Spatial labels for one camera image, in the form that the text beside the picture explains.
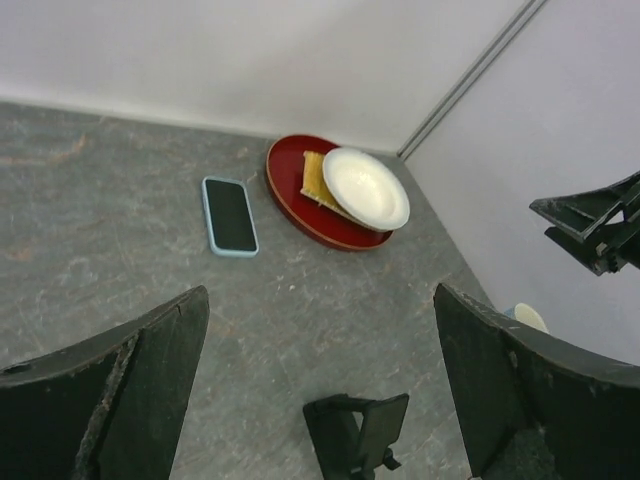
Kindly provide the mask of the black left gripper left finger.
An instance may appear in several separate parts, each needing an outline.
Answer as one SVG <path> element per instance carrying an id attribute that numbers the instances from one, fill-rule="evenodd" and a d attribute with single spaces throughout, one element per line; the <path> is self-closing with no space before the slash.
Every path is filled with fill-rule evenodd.
<path id="1" fill-rule="evenodd" d="M 2 369 L 2 478 L 169 478 L 208 321 L 197 286 Z"/>

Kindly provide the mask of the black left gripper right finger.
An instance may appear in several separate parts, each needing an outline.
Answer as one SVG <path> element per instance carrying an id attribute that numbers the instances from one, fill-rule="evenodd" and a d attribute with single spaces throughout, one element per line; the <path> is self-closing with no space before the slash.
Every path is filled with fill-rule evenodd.
<path id="1" fill-rule="evenodd" d="M 437 329 L 474 479 L 636 479 L 639 369 L 441 283 Z"/>

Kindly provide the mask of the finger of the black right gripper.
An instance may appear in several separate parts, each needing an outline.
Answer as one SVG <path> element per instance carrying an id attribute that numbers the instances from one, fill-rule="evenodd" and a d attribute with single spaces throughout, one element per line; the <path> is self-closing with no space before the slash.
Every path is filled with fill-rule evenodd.
<path id="1" fill-rule="evenodd" d="M 639 266 L 639 174 L 607 187 L 537 199 L 545 235 L 597 276 Z"/>

